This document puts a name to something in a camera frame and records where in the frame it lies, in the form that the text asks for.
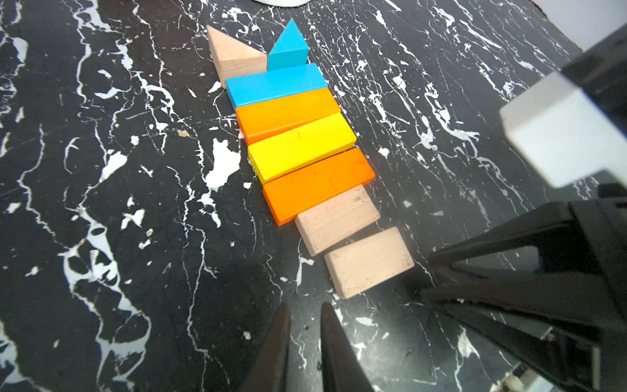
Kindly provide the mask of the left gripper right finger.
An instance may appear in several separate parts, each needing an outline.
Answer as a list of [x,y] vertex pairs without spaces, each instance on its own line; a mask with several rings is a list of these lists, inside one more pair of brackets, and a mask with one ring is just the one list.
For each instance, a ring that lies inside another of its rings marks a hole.
[[321,308],[321,352],[324,391],[373,392],[372,384],[328,302]]

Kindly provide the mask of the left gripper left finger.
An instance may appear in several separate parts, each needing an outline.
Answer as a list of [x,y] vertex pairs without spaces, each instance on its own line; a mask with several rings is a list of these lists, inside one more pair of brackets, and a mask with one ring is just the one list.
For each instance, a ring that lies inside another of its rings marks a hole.
[[239,391],[285,391],[291,329],[291,312],[282,303],[274,316],[256,362]]

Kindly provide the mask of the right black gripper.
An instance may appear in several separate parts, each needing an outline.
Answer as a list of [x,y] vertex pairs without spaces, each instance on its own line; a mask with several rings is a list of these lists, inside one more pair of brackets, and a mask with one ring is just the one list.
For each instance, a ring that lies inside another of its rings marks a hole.
[[566,391],[624,391],[626,194],[618,189],[626,184],[626,38],[607,37],[561,73],[585,100],[583,129],[572,138],[586,144],[586,169],[610,172],[617,183],[600,186],[594,201],[545,204],[427,260],[451,266],[534,247],[542,271],[564,272],[576,250],[574,216],[599,274],[475,279],[421,296]]

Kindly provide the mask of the small natural wood block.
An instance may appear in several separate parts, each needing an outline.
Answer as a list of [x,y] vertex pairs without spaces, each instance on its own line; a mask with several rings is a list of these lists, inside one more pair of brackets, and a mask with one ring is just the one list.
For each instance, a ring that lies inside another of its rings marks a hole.
[[349,299],[413,268],[398,228],[338,248],[324,257],[338,297]]

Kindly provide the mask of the orange long block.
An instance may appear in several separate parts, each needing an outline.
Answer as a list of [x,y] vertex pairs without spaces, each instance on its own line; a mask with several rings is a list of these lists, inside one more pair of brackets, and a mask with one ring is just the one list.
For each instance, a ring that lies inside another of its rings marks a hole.
[[277,225],[338,194],[365,185],[375,173],[360,148],[331,156],[266,183],[265,200]]
[[247,145],[341,112],[328,88],[241,106],[238,125]]

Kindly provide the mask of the yellow long block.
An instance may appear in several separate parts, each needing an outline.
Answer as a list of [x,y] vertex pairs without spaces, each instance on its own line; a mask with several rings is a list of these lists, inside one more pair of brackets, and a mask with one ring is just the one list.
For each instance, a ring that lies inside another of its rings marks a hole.
[[262,184],[354,147],[357,137],[340,113],[256,142],[248,156]]

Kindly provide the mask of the teal long block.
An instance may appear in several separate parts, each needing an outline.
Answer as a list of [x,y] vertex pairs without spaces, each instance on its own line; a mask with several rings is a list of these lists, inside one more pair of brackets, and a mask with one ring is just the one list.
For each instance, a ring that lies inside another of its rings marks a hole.
[[316,64],[226,80],[226,90],[235,109],[327,87],[328,83]]

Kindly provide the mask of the wooden triangle block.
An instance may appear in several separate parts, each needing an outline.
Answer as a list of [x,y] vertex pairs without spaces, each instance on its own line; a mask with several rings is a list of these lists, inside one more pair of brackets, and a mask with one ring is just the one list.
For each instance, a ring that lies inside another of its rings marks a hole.
[[226,80],[267,71],[268,57],[227,34],[206,26],[212,61],[217,69],[222,88]]

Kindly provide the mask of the small teal block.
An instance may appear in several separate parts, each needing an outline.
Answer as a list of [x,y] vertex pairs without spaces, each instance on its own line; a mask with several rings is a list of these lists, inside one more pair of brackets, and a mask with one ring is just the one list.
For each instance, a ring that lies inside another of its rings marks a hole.
[[294,20],[290,20],[268,55],[267,70],[280,70],[305,65],[309,46]]

